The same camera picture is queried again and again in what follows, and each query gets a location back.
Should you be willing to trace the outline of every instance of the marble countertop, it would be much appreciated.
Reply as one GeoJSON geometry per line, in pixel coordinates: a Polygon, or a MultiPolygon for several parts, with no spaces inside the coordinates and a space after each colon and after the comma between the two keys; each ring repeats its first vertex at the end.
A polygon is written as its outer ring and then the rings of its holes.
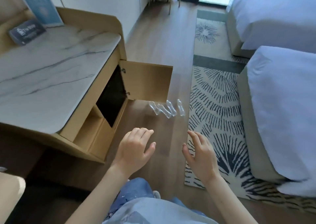
{"type": "Polygon", "coordinates": [[[61,130],[120,39],[54,27],[0,56],[0,122],[48,134],[61,130]]]}

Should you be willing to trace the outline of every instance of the sneaker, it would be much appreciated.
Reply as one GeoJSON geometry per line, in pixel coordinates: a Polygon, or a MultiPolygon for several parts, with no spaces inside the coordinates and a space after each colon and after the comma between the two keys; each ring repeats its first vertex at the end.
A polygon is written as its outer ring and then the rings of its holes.
{"type": "Polygon", "coordinates": [[[154,198],[161,199],[160,193],[158,191],[153,191],[154,198]]]}

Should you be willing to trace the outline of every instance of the white bedsheet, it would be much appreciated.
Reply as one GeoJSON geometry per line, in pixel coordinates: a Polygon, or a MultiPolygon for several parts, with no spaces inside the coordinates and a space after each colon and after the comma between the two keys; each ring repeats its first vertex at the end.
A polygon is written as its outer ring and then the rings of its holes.
{"type": "Polygon", "coordinates": [[[242,49],[278,46],[316,53],[316,0],[234,0],[242,49]]]}
{"type": "Polygon", "coordinates": [[[258,131],[275,170],[302,181],[278,190],[316,196],[316,54],[261,46],[247,74],[258,131]]]}

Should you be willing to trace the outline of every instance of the rug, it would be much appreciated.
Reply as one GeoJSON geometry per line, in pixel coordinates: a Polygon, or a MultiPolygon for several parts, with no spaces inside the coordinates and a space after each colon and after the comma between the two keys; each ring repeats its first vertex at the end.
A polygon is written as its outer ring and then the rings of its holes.
{"type": "MultiPolygon", "coordinates": [[[[251,174],[236,83],[248,59],[231,55],[225,21],[224,13],[197,13],[189,130],[209,139],[220,173],[236,196],[316,213],[315,200],[282,194],[251,174]]],[[[194,154],[190,136],[188,147],[194,154]]],[[[205,189],[187,163],[184,183],[205,189]]]]}

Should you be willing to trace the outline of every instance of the jeans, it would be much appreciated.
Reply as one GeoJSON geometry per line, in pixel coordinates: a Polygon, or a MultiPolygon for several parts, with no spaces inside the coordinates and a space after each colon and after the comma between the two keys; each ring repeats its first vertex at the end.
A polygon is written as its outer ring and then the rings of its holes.
{"type": "MultiPolygon", "coordinates": [[[[126,202],[134,200],[140,197],[151,197],[154,198],[153,191],[149,186],[149,183],[143,178],[135,178],[126,182],[126,184],[121,188],[119,194],[117,195],[115,201],[110,207],[109,213],[105,217],[108,220],[121,208],[126,202]]],[[[170,200],[171,202],[187,208],[178,198],[174,197],[170,200]]],[[[197,210],[192,210],[193,212],[205,216],[202,212],[197,210]]]]}

